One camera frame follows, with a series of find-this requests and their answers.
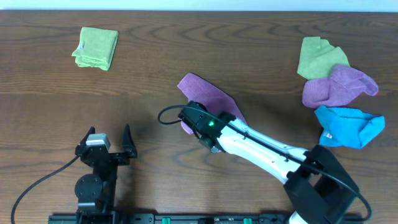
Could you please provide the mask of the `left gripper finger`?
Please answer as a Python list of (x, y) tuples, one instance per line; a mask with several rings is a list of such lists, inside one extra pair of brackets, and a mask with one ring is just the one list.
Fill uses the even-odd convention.
[(136, 153), (136, 147), (132, 140), (130, 126), (128, 124), (124, 127), (122, 148), (126, 153)]
[(89, 137), (89, 135), (94, 134), (94, 133), (95, 133), (95, 128), (92, 126), (92, 127), (88, 130), (88, 132), (87, 132), (87, 134), (85, 135), (85, 137), (81, 140), (81, 145), (85, 145), (85, 144), (86, 144), (86, 141), (87, 141), (87, 139), (88, 139), (88, 137)]

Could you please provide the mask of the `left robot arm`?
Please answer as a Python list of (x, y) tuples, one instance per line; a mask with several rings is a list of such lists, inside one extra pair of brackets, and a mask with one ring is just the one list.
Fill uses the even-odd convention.
[(125, 125), (122, 152), (111, 153), (111, 143), (105, 133), (97, 133), (91, 127), (75, 148), (75, 155), (93, 169), (75, 184), (78, 210), (87, 215), (102, 214), (114, 210), (114, 198), (118, 167), (128, 166), (137, 157), (137, 149), (131, 137), (129, 125)]

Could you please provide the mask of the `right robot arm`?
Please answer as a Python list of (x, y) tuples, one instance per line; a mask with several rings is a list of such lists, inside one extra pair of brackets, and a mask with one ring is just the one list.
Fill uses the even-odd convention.
[(309, 151), (283, 144), (231, 113), (213, 115), (194, 101), (178, 117), (208, 149), (242, 157), (281, 181), (295, 209), (290, 223), (359, 221), (346, 214), (358, 186), (328, 149), (316, 145)]

